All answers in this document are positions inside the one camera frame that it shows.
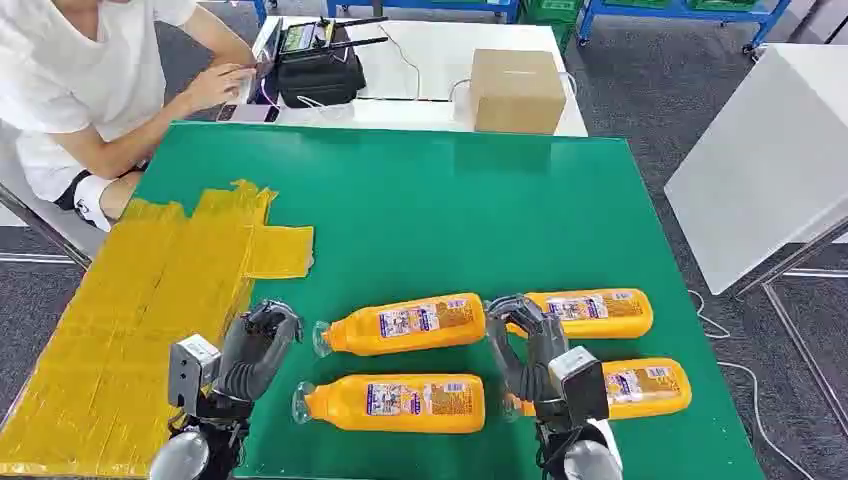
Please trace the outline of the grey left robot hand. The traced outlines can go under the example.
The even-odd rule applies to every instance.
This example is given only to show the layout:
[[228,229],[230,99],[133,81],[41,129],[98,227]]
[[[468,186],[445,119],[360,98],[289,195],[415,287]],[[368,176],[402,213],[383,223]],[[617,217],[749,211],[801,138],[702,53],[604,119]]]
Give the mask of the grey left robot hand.
[[213,390],[241,401],[259,400],[302,334],[302,319],[288,304],[260,302],[230,323]]

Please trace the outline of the person's right hand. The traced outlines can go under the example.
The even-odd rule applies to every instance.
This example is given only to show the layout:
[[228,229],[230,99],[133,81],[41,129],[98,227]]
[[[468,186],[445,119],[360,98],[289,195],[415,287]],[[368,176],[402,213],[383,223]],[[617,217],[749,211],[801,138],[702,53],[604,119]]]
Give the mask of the person's right hand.
[[180,94],[189,113],[226,103],[237,97],[240,85],[256,73],[253,66],[221,64],[200,72]]

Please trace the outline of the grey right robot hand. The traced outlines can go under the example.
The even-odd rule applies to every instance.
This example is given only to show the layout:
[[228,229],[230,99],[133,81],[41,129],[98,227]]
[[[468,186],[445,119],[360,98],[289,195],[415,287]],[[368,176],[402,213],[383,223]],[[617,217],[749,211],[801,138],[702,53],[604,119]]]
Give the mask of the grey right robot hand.
[[[560,324],[525,295],[510,295],[484,305],[486,334],[508,391],[521,400],[552,402],[561,398],[551,383],[548,364],[567,350]],[[526,357],[520,359],[508,340],[506,327],[526,334]]]

